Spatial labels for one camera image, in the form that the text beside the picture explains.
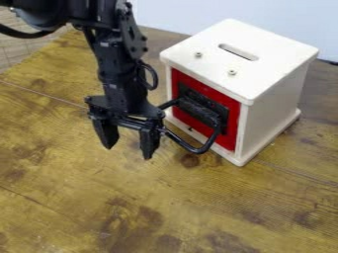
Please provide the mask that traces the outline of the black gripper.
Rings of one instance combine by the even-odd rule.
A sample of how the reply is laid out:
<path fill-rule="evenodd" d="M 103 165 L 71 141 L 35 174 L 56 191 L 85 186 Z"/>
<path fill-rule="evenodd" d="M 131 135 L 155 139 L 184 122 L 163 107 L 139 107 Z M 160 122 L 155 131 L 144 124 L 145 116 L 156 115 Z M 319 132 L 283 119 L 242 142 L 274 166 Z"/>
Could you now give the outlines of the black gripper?
<path fill-rule="evenodd" d="M 117 127 L 140 130 L 140 149 L 145 160 L 152 158 L 160 146 L 160 134 L 164 131 L 164 111 L 148 100 L 137 103 L 129 110 L 121 111 L 108 103 L 105 96 L 84 98 L 88 106 L 88 118 L 103 146 L 111 149 L 119 140 Z"/>

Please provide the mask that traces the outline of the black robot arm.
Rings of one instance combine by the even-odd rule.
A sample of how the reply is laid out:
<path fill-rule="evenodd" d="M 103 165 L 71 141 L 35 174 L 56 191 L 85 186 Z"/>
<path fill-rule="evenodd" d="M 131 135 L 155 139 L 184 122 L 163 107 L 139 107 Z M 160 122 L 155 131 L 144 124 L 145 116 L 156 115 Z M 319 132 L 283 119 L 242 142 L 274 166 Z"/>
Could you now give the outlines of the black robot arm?
<path fill-rule="evenodd" d="M 88 117 L 105 148 L 119 140 L 119 127 L 140 135 L 143 156 L 149 159 L 160 146 L 160 128 L 165 116 L 148 102 L 148 92 L 157 88 L 147 77 L 156 76 L 141 60 L 148 51 L 127 0 L 0 0 L 31 25 L 33 33 L 20 32 L 0 24 L 0 34 L 35 39 L 71 24 L 84 34 L 97 62 L 97 78 L 104 94 L 88 96 Z"/>

